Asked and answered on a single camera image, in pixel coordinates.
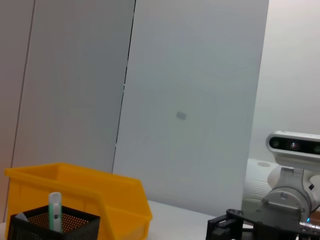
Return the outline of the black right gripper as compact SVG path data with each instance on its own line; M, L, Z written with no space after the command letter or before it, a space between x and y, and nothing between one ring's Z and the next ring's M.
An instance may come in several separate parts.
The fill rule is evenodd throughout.
M320 227L303 220L302 209L228 209L207 221L206 240L318 240Z

